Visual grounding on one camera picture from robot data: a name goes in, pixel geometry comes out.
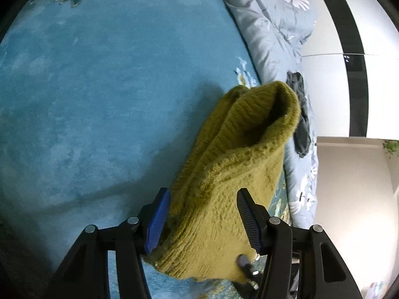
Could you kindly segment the green hanging plant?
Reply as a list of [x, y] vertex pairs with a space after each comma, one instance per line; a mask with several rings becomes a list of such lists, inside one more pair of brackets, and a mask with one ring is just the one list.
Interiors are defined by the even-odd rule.
[[399, 141], [398, 140], [384, 140], [383, 148], [384, 148], [385, 153], [389, 156], [389, 158], [398, 157], [398, 153], [399, 153]]

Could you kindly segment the olive green knit sweater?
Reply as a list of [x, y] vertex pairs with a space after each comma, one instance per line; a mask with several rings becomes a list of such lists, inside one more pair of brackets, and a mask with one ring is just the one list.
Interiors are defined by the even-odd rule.
[[163, 234], [145, 262], [176, 279], [245, 282], [236, 258], [256, 253], [237, 192], [246, 188], [256, 203], [269, 206], [299, 115], [295, 92], [280, 81], [238, 85], [221, 98], [171, 187]]

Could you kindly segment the dark grey garment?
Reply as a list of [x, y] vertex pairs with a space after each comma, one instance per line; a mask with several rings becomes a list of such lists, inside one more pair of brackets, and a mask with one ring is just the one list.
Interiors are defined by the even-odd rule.
[[296, 153], [300, 158], [303, 158], [308, 154], [311, 145], [308, 101], [304, 79], [299, 72], [288, 72], [286, 84], [296, 93], [300, 105], [299, 121], [294, 132], [294, 146]]

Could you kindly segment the white black wardrobe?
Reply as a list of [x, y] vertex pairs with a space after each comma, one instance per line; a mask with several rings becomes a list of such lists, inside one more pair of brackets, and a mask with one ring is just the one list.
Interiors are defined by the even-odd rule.
[[302, 55], [321, 137], [398, 139], [398, 29], [377, 0], [310, 0]]

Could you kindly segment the light blue floral duvet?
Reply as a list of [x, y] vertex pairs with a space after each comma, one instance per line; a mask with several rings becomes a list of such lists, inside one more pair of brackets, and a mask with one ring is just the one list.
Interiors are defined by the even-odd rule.
[[[260, 83], [286, 83], [288, 72], [299, 72], [304, 79], [302, 47], [316, 23], [316, 13], [309, 0], [224, 1], [245, 40]], [[285, 145], [283, 168], [292, 223], [308, 229], [316, 213], [318, 157], [314, 113], [305, 79], [304, 88], [310, 120], [310, 150], [300, 158], [292, 136]]]

